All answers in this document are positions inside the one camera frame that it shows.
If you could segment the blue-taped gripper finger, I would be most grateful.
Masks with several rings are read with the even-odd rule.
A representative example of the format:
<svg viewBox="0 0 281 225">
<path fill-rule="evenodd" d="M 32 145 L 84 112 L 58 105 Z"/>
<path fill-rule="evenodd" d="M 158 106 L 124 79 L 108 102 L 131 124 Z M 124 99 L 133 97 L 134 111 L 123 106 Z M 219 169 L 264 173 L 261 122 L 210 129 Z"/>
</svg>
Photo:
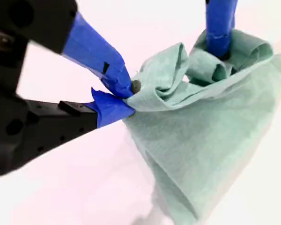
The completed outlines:
<svg viewBox="0 0 281 225">
<path fill-rule="evenodd" d="M 206 1 L 207 51 L 219 59 L 229 57 L 231 31 L 233 30 L 233 1 Z"/>
<path fill-rule="evenodd" d="M 0 90 L 0 176 L 97 128 L 134 114 L 111 94 L 93 91 L 87 104 L 25 100 Z"/>
<path fill-rule="evenodd" d="M 235 11 L 237 7 L 238 0 L 230 1 L 230 28 L 235 28 Z"/>
<path fill-rule="evenodd" d="M 141 88 L 120 53 L 89 25 L 74 0 L 0 0 L 0 60 L 20 67 L 34 41 L 94 73 L 117 97 Z"/>
</svg>

